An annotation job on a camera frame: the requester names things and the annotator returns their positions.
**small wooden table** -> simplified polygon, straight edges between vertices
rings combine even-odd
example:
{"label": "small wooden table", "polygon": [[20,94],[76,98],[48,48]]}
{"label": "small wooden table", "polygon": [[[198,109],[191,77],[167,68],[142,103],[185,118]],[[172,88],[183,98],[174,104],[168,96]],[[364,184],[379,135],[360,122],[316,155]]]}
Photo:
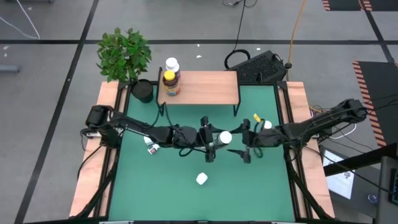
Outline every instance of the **small wooden table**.
{"label": "small wooden table", "polygon": [[241,102],[235,71],[181,71],[180,93],[166,94],[164,72],[159,69],[157,104],[162,105],[233,105],[234,116]]}
{"label": "small wooden table", "polygon": [[[302,82],[288,82],[287,93],[290,98],[290,107],[292,109],[294,122],[301,122],[310,118],[310,111],[308,108],[307,96],[304,90],[304,84]],[[116,93],[118,91],[117,82],[103,82],[99,93],[97,104],[99,105],[110,105],[114,106],[116,101]],[[127,90],[123,89],[121,96],[121,104],[118,108],[119,111],[123,110],[123,106],[126,100]],[[282,115],[284,122],[287,122],[287,108],[283,96],[283,91],[279,91],[280,103],[282,107]],[[86,152],[84,158],[89,156],[94,149],[98,147],[100,143],[99,138],[90,139],[86,146]],[[318,150],[316,140],[312,139],[307,144],[310,148]],[[111,151],[111,161],[108,166],[108,171],[113,163],[115,150]],[[83,207],[90,201],[93,194],[98,188],[98,184],[101,178],[101,171],[103,168],[103,162],[105,157],[105,150],[99,150],[90,161],[82,168],[80,172],[80,178],[77,183],[75,196],[73,199],[70,215],[76,215]],[[305,173],[305,180],[307,182],[307,188],[314,196],[319,205],[326,211],[327,214],[334,217],[333,206],[331,204],[330,194],[326,182],[325,173],[323,171],[322,160],[320,155],[310,150],[303,149],[302,152],[302,164]],[[301,191],[297,189],[298,207],[300,210],[300,216],[306,218],[305,205],[303,195]],[[109,200],[109,186],[105,190],[102,201],[101,210],[99,211],[100,216],[106,215],[107,204]]]}

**white cube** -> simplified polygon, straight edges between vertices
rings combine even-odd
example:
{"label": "white cube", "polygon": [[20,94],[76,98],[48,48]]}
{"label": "white cube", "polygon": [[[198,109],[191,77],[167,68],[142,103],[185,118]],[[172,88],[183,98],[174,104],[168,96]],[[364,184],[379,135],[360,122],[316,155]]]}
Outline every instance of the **white cube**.
{"label": "white cube", "polygon": [[197,177],[198,184],[202,185],[207,180],[207,175],[205,173],[200,173]]}

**white bottle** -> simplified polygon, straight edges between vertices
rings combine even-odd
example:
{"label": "white bottle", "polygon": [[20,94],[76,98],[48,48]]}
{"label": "white bottle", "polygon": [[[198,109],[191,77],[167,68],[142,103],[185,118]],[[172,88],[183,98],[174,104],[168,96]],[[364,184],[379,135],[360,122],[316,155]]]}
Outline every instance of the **white bottle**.
{"label": "white bottle", "polygon": [[175,58],[168,58],[166,60],[166,70],[171,70],[175,73],[178,79],[181,78],[180,65]]}

